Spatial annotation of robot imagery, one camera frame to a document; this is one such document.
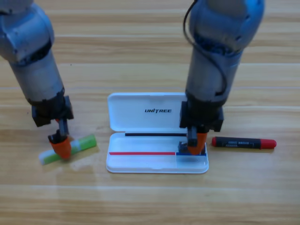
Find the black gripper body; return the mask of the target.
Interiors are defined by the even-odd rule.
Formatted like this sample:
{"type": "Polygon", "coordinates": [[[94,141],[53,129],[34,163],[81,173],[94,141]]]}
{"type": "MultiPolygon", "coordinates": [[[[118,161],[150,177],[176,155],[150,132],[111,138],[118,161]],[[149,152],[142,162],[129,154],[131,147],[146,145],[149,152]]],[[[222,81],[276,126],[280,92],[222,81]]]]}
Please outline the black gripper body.
{"type": "Polygon", "coordinates": [[[67,120],[74,118],[69,96],[58,93],[49,100],[31,102],[31,112],[37,127],[48,125],[52,120],[59,119],[60,134],[69,134],[67,120]]]}
{"type": "Polygon", "coordinates": [[[187,129],[187,146],[195,147],[205,143],[200,140],[198,134],[221,130],[224,121],[224,101],[200,101],[188,92],[186,98],[181,102],[180,128],[187,129]]]}

